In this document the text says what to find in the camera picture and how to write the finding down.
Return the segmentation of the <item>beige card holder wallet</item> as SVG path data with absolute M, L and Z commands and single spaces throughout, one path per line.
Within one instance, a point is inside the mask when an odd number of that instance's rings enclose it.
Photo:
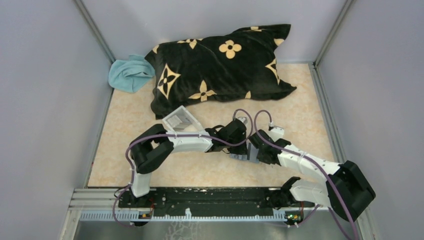
M 259 150 L 256 147 L 254 147 L 251 142 L 247 142 L 246 147 L 247 147 L 247 154 L 230 153 L 229 157 L 235 160 L 259 164 L 260 161 L 257 158 Z

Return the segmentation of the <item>white plastic card box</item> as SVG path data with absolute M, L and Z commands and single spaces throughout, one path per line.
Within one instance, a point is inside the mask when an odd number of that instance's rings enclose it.
M 165 116 L 162 121 L 169 130 L 175 132 L 200 132 L 205 129 L 183 105 Z

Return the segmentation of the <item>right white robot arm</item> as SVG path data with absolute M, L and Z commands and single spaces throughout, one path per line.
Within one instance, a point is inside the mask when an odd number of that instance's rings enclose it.
M 376 198 L 376 193 L 358 167 L 350 160 L 344 163 L 327 161 L 301 150 L 283 139 L 283 130 L 270 127 L 255 132 L 249 141 L 258 150 L 261 163 L 293 169 L 299 176 L 287 180 L 277 195 L 287 206 L 310 202 L 329 207 L 339 217 L 355 221 Z

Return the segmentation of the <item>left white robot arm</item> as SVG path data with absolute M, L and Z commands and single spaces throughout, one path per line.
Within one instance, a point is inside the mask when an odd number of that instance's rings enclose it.
M 150 127 L 134 139 L 125 152 L 131 165 L 130 200 L 144 207 L 150 200 L 152 172 L 166 158 L 180 152 L 220 152 L 223 149 L 247 151 L 247 127 L 243 121 L 233 119 L 226 126 L 206 128 L 198 132 L 167 131 L 160 123 Z

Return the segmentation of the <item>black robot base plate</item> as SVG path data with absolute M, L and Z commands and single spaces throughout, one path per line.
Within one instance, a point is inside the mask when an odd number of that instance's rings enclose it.
M 290 200 L 278 187 L 156 187 L 141 197 L 125 191 L 118 206 L 147 208 L 155 217 L 183 216 L 186 209 L 194 217 L 268 217 L 274 210 L 299 210 L 314 203 Z

